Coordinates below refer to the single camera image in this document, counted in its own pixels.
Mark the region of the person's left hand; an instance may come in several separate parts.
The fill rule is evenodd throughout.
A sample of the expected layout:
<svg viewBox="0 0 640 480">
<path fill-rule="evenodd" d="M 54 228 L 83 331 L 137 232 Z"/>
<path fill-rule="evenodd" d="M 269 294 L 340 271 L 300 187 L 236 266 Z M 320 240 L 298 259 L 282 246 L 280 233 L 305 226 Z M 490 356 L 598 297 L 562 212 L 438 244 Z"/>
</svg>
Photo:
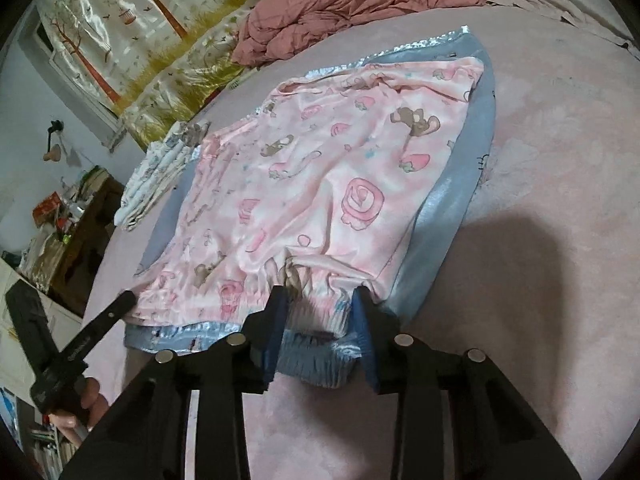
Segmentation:
<svg viewBox="0 0 640 480">
<path fill-rule="evenodd" d="M 57 410 L 49 415 L 50 421 L 62 435 L 76 448 L 87 437 L 88 432 L 96 426 L 105 415 L 110 404 L 101 392 L 96 378 L 89 377 L 84 382 L 84 390 L 79 396 L 80 416 L 64 410 Z"/>
</svg>

